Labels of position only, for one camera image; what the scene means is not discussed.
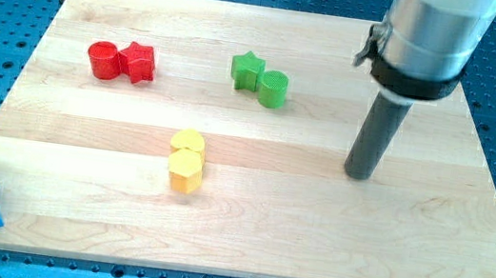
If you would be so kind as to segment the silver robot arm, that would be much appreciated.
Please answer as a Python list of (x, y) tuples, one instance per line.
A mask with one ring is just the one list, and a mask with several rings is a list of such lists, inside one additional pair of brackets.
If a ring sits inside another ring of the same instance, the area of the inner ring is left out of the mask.
[(370, 74), (394, 94), (440, 100), (457, 87), (495, 17), (496, 0), (393, 0), (353, 65), (370, 60)]

